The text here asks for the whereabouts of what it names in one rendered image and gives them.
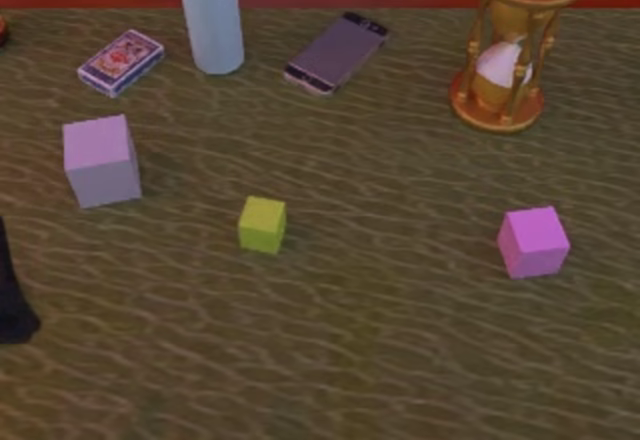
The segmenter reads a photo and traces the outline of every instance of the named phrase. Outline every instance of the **pink cube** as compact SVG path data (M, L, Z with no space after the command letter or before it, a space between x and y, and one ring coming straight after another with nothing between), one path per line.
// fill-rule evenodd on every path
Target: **pink cube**
M124 115L65 125L64 170L81 208L140 198L140 175Z
M511 278L558 273L571 245L553 207L507 212L498 247Z

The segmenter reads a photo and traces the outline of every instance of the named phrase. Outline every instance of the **smartphone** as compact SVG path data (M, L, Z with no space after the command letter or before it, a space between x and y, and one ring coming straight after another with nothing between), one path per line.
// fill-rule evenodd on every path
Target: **smartphone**
M384 45L389 31L357 13L346 12L284 70L287 81L311 93L335 93L362 64Z

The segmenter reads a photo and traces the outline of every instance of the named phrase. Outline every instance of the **playing card box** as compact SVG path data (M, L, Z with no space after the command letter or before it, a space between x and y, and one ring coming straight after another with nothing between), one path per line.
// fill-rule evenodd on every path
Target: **playing card box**
M78 68L78 77L115 98L164 57L164 47L136 30L128 30Z

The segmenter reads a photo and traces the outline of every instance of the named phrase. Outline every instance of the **lavender cube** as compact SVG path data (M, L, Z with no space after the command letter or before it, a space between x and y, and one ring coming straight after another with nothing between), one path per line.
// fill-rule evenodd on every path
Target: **lavender cube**
M63 127L64 170L81 208L142 196L136 152L124 115Z
M498 247L513 279L558 273L571 245L553 207L508 212Z

